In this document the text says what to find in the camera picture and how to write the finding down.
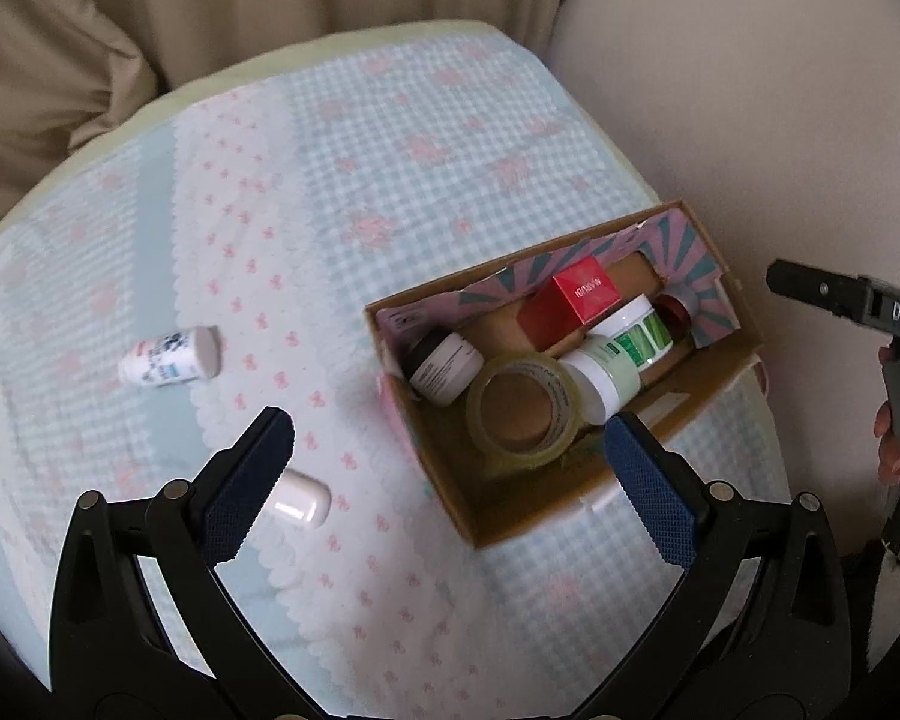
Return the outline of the person's right hand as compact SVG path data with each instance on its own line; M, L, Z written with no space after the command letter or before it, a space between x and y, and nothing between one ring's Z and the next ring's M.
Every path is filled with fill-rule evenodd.
M878 478L886 486L896 486L900 483L900 442L894 434L893 408L889 401L878 408L873 436L878 439Z

